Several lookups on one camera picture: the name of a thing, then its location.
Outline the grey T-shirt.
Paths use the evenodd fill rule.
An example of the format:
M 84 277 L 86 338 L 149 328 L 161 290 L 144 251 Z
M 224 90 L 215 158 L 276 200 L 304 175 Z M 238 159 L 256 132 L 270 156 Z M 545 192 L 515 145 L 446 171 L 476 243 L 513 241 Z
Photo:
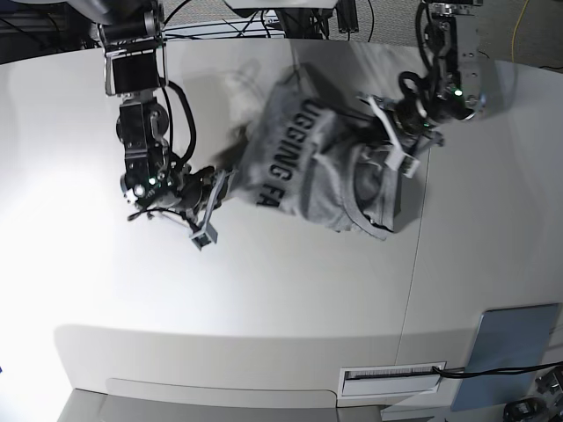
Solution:
M 390 144 L 381 124 L 347 117 L 329 99 L 337 92 L 310 64 L 287 72 L 213 163 L 232 173 L 228 198 L 385 240 L 399 209 Z

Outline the blue-grey tablet board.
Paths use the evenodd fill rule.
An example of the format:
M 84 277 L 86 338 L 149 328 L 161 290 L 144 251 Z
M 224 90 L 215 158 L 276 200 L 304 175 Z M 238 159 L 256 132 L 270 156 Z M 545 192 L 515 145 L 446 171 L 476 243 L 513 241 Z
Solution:
M 483 373 L 540 364 L 558 315 L 557 303 L 484 312 L 464 369 Z M 514 402 L 527 394 L 532 378 L 532 374 L 481 375 L 463 380 L 450 410 L 470 411 Z

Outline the black device bottom right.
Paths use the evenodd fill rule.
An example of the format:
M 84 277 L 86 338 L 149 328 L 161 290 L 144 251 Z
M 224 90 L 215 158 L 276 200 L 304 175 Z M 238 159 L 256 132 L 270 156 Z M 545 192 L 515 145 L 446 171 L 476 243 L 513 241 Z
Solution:
M 546 410 L 545 402 L 536 397 L 514 401 L 505 405 L 502 420 L 504 422 L 531 421 L 541 416 Z

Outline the white base mount top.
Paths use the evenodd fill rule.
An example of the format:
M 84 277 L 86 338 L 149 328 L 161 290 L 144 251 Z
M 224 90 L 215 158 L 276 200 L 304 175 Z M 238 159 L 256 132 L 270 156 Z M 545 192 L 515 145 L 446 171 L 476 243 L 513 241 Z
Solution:
M 241 9 L 332 9 L 338 0 L 224 0 L 233 10 Z

